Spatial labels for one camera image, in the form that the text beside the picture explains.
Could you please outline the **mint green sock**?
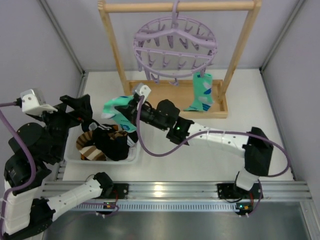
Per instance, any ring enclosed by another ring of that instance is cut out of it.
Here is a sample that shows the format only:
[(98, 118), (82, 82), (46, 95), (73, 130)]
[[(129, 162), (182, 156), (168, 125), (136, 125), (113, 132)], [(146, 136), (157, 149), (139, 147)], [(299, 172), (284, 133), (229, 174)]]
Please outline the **mint green sock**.
[(213, 76), (196, 72), (192, 79), (194, 100), (185, 112), (207, 112), (214, 104), (212, 97)]
[(124, 131), (133, 133), (137, 128), (122, 114), (116, 107), (125, 107), (128, 103), (133, 100), (133, 96), (119, 96), (115, 97), (103, 106), (101, 118), (114, 120)]

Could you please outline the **brown striped sock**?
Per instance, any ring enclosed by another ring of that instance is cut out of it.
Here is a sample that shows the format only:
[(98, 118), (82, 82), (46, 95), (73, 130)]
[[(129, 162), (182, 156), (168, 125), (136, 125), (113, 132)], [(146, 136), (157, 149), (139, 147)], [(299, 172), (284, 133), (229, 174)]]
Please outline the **brown striped sock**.
[(106, 161), (105, 154), (95, 146), (93, 131), (81, 134), (76, 140), (76, 149), (80, 152), (81, 160), (84, 161)]

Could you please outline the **black white striped sock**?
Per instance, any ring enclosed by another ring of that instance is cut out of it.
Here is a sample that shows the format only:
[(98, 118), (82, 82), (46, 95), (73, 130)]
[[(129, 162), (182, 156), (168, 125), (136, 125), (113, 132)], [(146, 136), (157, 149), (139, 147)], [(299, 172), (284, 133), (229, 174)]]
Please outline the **black white striped sock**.
[(125, 160), (129, 155), (128, 133), (115, 125), (100, 125), (92, 132), (95, 147), (112, 161)]

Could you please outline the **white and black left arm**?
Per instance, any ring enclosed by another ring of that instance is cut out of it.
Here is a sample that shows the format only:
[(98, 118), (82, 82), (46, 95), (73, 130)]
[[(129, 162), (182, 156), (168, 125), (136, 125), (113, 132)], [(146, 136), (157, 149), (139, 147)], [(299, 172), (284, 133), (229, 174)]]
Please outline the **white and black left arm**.
[(63, 159), (69, 130), (93, 120), (91, 98), (84, 95), (60, 97), (55, 106), (28, 90), (10, 103), (34, 119), (15, 130), (9, 121), (1, 121), (12, 134), (9, 146), (13, 156), (4, 166), (5, 192), (0, 202), (0, 237), (24, 240), (44, 232), (62, 214), (95, 198), (108, 197), (114, 184), (104, 172), (61, 195), (38, 198), (43, 180), (51, 174), (48, 165)]

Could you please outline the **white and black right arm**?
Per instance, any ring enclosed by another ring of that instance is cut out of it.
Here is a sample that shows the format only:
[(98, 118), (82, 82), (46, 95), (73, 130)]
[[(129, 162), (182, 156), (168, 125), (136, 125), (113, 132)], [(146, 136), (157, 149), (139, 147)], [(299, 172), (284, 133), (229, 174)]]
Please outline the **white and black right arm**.
[(260, 177), (269, 174), (273, 144), (258, 127), (248, 132), (227, 133), (183, 118), (169, 100), (157, 108), (133, 99), (128, 104), (128, 119), (137, 127), (141, 122), (166, 131), (166, 138), (177, 146), (208, 146), (234, 154), (244, 160), (244, 167), (235, 178), (235, 186), (250, 191)]

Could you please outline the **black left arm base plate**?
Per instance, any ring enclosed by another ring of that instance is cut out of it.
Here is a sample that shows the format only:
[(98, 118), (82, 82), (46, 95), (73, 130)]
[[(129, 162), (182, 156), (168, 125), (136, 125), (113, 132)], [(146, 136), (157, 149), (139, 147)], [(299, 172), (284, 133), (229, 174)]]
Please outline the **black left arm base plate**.
[(103, 190), (99, 199), (113, 199), (123, 200), (126, 199), (129, 193), (128, 183), (114, 183), (112, 187), (107, 190)]

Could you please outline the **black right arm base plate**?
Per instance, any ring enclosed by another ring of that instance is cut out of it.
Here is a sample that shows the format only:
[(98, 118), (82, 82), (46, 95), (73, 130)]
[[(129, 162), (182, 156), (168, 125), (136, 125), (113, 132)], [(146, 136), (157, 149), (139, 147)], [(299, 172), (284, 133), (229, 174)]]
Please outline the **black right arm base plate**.
[(218, 183), (217, 192), (219, 199), (237, 203), (241, 200), (258, 200), (262, 190), (258, 183), (254, 183), (251, 190), (239, 188), (235, 183)]

